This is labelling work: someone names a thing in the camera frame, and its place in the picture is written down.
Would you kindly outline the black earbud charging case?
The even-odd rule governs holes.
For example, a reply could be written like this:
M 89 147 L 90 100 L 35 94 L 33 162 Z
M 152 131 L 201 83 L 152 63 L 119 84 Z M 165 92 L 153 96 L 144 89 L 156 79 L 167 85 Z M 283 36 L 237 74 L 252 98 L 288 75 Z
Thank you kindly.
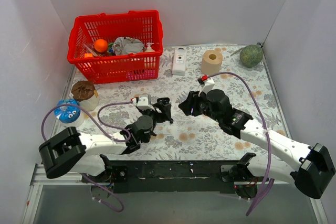
M 168 103 L 170 103 L 170 98 L 168 98 L 168 97 L 158 98 L 157 103 L 168 104 Z

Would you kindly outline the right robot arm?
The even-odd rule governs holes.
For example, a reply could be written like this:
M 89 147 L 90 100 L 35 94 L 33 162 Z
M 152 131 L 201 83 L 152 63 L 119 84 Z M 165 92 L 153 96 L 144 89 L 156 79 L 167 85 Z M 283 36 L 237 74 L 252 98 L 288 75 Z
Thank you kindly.
M 299 143 L 273 130 L 265 132 L 251 115 L 232 107 L 222 90 L 191 91 L 178 107 L 187 116 L 211 118 L 228 135 L 271 150 L 268 178 L 294 184 L 310 198 L 321 198 L 335 175 L 335 166 L 325 146 Z

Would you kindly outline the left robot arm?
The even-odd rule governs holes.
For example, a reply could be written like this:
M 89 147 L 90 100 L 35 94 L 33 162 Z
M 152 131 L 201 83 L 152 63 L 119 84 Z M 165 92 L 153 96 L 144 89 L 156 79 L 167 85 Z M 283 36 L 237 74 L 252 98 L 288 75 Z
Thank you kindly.
M 117 128 L 118 132 L 110 135 L 86 134 L 76 127 L 67 127 L 50 139 L 45 139 L 39 147 L 39 153 L 47 178 L 61 177 L 68 172 L 88 174 L 100 182 L 111 178 L 112 170 L 108 166 L 106 154 L 125 155 L 140 149 L 154 136 L 158 123 L 173 123 L 169 98 L 158 98 L 150 104 L 145 97 L 132 99 L 141 116 L 126 128 Z

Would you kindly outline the beige toilet paper roll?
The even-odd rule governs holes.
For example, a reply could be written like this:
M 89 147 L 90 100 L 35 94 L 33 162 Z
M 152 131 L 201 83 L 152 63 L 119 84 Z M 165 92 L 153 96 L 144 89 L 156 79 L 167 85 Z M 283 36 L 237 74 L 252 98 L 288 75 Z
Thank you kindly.
M 223 55 L 216 50 L 207 50 L 203 54 L 201 72 L 204 75 L 219 73 L 223 62 Z

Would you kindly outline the white rectangular box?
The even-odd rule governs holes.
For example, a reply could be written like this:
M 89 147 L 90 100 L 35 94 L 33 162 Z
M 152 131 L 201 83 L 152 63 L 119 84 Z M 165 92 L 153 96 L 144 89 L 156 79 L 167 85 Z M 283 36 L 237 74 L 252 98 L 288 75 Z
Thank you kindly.
M 176 48 L 173 55 L 172 75 L 184 76 L 186 74 L 186 49 Z

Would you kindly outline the floral table mat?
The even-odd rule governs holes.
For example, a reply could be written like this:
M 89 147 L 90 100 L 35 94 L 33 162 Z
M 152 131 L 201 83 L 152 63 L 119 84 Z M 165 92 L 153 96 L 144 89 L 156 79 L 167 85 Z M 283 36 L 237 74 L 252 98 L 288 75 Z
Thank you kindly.
M 129 101 L 141 94 L 149 94 L 152 102 L 161 97 L 170 98 L 174 122 L 158 124 L 150 141 L 142 144 L 139 150 L 122 155 L 122 160 L 240 159 L 247 152 L 266 155 L 264 149 L 224 133 L 208 117 L 186 116 L 178 108 L 190 91 L 200 88 L 197 79 L 202 75 L 204 52 L 216 50 L 223 55 L 223 62 L 221 75 L 214 79 L 215 88 L 225 92 L 234 108 L 252 115 L 259 122 L 266 122 L 268 129 L 287 135 L 264 63 L 253 68 L 244 67 L 239 59 L 238 46 L 195 45 L 185 49 L 187 64 L 184 76 L 172 75 L 175 48 L 165 47 L 156 79 L 96 85 L 99 104 L 85 116 L 78 130 L 87 134 L 116 133 L 118 127 L 126 127 L 140 116 Z

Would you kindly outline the white pump bottle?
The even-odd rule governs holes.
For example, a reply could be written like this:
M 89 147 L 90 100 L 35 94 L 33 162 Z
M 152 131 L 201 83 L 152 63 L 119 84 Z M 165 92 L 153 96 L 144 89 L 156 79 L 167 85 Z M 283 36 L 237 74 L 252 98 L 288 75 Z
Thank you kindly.
M 153 45 L 154 45 L 154 43 L 148 42 L 146 44 L 146 50 L 144 52 L 155 52 L 155 50 L 152 48 Z

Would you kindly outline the green melon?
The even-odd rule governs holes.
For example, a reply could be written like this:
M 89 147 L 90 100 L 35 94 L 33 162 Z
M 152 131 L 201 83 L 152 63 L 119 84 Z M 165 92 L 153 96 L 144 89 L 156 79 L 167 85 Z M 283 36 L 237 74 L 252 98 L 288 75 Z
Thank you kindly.
M 259 45 L 248 45 L 240 51 L 239 58 L 245 67 L 255 67 L 263 59 L 262 48 Z

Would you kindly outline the black base bar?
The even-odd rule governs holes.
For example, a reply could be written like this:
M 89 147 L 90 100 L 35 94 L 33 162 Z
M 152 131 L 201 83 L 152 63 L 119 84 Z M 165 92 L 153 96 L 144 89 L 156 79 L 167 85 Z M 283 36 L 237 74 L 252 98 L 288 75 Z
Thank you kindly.
M 240 161 L 107 161 L 98 176 L 83 182 L 109 184 L 114 193 L 218 192 L 248 199 L 257 195 L 255 177 Z

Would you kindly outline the crumpled grey cloth bag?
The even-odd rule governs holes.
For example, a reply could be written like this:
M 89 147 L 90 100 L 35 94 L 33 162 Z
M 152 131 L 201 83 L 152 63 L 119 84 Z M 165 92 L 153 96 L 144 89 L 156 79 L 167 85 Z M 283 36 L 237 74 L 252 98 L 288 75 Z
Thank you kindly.
M 112 44 L 116 56 L 138 54 L 145 49 L 144 43 L 131 37 L 118 37 Z

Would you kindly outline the brown lid cream cup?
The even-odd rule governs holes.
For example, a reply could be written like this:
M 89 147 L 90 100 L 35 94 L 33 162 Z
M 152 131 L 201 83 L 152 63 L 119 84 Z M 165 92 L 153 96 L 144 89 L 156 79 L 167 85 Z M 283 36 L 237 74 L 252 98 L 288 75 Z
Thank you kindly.
M 100 97 L 90 81 L 78 81 L 71 88 L 71 94 L 79 105 L 87 111 L 93 111 L 99 104 Z

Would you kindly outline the red plastic shopping basket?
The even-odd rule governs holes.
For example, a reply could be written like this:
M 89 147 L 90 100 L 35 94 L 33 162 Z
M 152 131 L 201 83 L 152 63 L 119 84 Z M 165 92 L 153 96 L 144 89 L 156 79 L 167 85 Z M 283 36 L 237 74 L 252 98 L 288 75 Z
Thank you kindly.
M 153 51 L 120 56 L 85 55 L 86 44 L 98 39 L 114 42 L 119 37 L 151 43 Z M 124 14 L 78 16 L 68 46 L 68 62 L 94 84 L 156 79 L 163 53 L 163 28 L 159 12 L 131 10 Z

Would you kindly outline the clear plastic bag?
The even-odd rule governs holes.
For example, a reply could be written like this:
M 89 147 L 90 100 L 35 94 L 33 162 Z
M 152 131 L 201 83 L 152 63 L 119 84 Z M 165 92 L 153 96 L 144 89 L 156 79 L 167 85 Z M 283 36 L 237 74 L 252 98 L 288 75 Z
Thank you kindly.
M 86 50 L 87 54 L 92 54 L 93 57 L 100 57 L 101 56 L 101 53 L 99 53 L 95 50 L 93 44 L 84 43 L 84 44 L 82 44 L 82 46 Z

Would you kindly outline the orange fruit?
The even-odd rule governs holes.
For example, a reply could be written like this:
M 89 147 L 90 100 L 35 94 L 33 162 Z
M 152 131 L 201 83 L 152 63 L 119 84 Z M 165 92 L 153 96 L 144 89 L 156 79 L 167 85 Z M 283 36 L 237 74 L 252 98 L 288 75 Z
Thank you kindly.
M 97 39 L 93 45 L 95 51 L 99 53 L 104 53 L 108 50 L 108 42 L 104 39 Z

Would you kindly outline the orange small block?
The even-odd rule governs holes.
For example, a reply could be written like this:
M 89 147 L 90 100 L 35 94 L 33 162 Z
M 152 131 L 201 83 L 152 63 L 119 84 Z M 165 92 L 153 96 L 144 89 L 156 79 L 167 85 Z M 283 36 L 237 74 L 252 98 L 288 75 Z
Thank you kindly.
M 93 57 L 93 55 L 92 55 L 92 54 L 90 54 L 90 53 L 86 53 L 86 54 L 84 54 L 84 57 L 85 57 L 85 58 L 92 58 L 92 57 Z

